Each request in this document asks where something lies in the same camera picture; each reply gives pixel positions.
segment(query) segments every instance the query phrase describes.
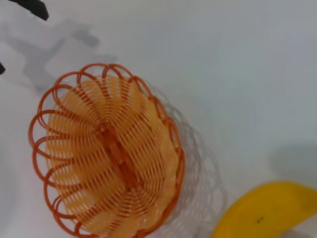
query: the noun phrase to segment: oval basket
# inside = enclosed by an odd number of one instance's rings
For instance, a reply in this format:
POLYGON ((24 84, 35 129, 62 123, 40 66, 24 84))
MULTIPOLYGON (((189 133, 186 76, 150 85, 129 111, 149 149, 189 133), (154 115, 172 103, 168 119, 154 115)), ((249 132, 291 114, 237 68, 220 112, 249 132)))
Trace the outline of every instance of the oval basket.
POLYGON ((144 237, 178 200, 185 158, 176 125, 144 81, 118 64, 90 64, 59 78, 39 103, 29 141, 46 204, 72 236, 144 237), (97 66, 101 76, 87 72, 97 66), (66 83, 71 77, 74 86, 66 83), (49 95, 55 105, 44 110, 49 95), (35 140, 37 123, 45 130, 35 140), (58 193, 52 201, 50 187, 58 193))

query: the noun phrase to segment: white table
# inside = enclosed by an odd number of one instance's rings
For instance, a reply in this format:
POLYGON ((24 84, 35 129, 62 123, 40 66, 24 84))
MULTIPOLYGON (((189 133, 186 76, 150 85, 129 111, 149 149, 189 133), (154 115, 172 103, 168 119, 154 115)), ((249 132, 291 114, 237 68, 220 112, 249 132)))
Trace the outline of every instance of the white table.
MULTIPOLYGON (((93 61, 125 65, 184 117, 184 190, 154 237, 193 237, 269 180, 317 188, 316 1, 46 4, 47 23, 0 1, 1 237, 67 237, 45 205, 27 130, 44 90, 93 61)), ((313 235, 316 222, 297 231, 313 235)))

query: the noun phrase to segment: black object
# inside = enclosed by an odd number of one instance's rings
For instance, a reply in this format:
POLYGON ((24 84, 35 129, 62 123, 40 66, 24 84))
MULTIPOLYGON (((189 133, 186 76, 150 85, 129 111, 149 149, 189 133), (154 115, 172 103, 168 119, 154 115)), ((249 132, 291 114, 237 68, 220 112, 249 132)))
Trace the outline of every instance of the black object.
POLYGON ((5 72, 4 66, 0 63, 0 74, 3 74, 5 72))
MULTIPOLYGON (((8 0, 19 4, 21 7, 29 10, 33 15, 47 20, 49 18, 48 10, 45 3, 40 0, 8 0)), ((4 66, 0 63, 0 74, 5 72, 4 66)))

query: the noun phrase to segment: basket rim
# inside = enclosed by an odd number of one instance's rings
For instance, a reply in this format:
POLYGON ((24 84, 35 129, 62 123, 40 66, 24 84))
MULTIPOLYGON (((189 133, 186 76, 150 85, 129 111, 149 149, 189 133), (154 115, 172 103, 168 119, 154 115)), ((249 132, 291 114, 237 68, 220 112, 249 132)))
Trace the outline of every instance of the basket rim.
POLYGON ((139 84, 141 84, 143 86, 143 88, 145 89, 146 93, 148 94, 148 99, 150 101, 152 101, 155 105, 157 114, 158 114, 158 118, 163 122, 166 123, 168 125, 169 130, 174 131, 174 135, 175 135, 175 139, 177 141, 177 145, 178 147, 175 148, 175 151, 177 153, 178 156, 178 167, 176 170, 176 182, 175 182, 175 190, 174 190, 174 195, 170 201, 170 203, 167 205, 167 207, 165 208, 165 210, 162 213, 161 218, 156 222, 156 224, 154 226, 152 226, 151 228, 147 229, 147 230, 139 230, 136 232, 136 237, 137 238, 143 238, 144 236, 147 236, 151 233, 153 233, 155 230, 157 230, 163 223, 164 221, 170 216, 171 212, 173 211, 173 209, 176 206, 176 203, 178 201, 179 195, 180 195, 180 191, 182 188, 182 184, 183 184, 183 179, 184 179, 184 174, 185 174, 185 154, 184 154, 184 150, 182 148, 181 145, 181 141, 180 141, 180 136, 177 130, 177 126, 174 122, 174 120, 170 117, 168 117, 166 110, 163 106, 163 104, 161 103, 161 101, 155 97, 150 88, 146 85, 146 83, 139 77, 133 75, 129 70, 127 70, 125 67, 121 66, 120 64, 104 64, 104 63, 92 63, 92 64, 88 64, 85 67, 83 67, 80 71, 73 71, 73 72, 69 72, 64 74, 63 76, 61 76, 60 78, 57 79, 57 81, 55 82, 55 84, 53 85, 53 87, 51 87, 48 91, 46 91, 40 102, 38 105, 38 110, 37 110, 37 114, 33 117, 33 119, 31 120, 30 126, 29 126, 29 130, 28 130, 28 138, 29 138, 29 143, 31 145, 31 147, 33 148, 33 152, 32 152, 32 162, 33 162, 33 167, 35 170, 35 173, 37 174, 37 176, 40 178, 40 180, 42 180, 44 182, 44 197, 45 197, 45 201, 46 204, 48 206, 48 208, 51 210, 51 212, 53 213, 53 216, 56 220, 56 222, 59 224, 59 226, 67 233, 69 233, 70 235, 79 237, 79 238, 93 238, 93 237, 98 237, 97 235, 91 234, 91 235, 83 235, 80 234, 80 227, 82 226, 82 224, 78 221, 78 223, 75 226, 75 230, 72 231, 71 229, 69 229, 62 221, 61 218, 63 219, 69 219, 69 220, 76 220, 76 216, 75 215, 67 215, 67 214, 62 214, 58 211, 58 207, 59 204, 62 202, 62 199, 60 196, 58 196, 53 203, 50 202, 49 200, 49 196, 48 196, 48 187, 53 187, 56 188, 56 185, 54 182, 50 181, 50 177, 53 174, 53 169, 50 169, 46 175, 42 174, 42 172, 40 171, 38 164, 37 164, 37 154, 43 156, 44 158, 51 158, 50 155, 48 155, 47 153, 45 153, 44 151, 40 150, 39 147, 42 143, 44 143, 47 139, 46 136, 41 137, 40 139, 38 139, 37 141, 34 140, 33 137, 33 129, 35 126, 35 123, 38 121, 38 123, 40 124, 40 126, 44 129, 47 129, 47 123, 45 122, 43 116, 45 114, 53 114, 56 111, 53 109, 50 110, 43 110, 43 105, 45 102, 45 99, 52 94, 53 99, 55 101, 55 103, 57 105, 61 105, 61 102, 57 96, 57 90, 58 89, 68 89, 68 90, 73 90, 74 87, 68 85, 68 84, 61 84, 61 82, 66 79, 67 77, 71 76, 71 75, 76 75, 76 86, 78 86, 80 88, 81 85, 81 78, 82 76, 86 76, 89 79, 93 80, 93 81, 98 81, 96 76, 93 76, 92 74, 89 74, 86 72, 87 69, 95 67, 95 66, 101 66, 104 67, 103 69, 103 73, 101 75, 102 78, 106 78, 107 77, 107 73, 112 70, 113 72, 115 72, 118 76, 119 80, 127 80, 128 83, 132 83, 135 82, 138 86, 138 89, 140 91, 140 93, 145 94, 145 92, 143 92, 141 86, 139 84), (125 71, 130 77, 126 78, 124 77, 120 70, 125 71))

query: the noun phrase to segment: plastic basket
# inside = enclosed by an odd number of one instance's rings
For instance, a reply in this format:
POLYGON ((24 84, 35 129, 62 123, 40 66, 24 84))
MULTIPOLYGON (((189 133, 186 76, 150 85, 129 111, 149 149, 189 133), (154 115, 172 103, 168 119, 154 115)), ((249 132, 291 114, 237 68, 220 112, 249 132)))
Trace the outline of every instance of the plastic basket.
POLYGON ((59 78, 39 103, 29 141, 46 204, 72 236, 144 237, 178 200, 185 158, 175 123, 144 81, 118 64, 90 64, 59 78), (87 73, 96 66, 101 76, 87 73), (66 84, 74 75, 76 85, 66 84), (43 110, 49 95, 55 106, 43 110), (46 131, 37 140, 36 123, 46 131), (49 187, 58 193, 53 201, 49 187))

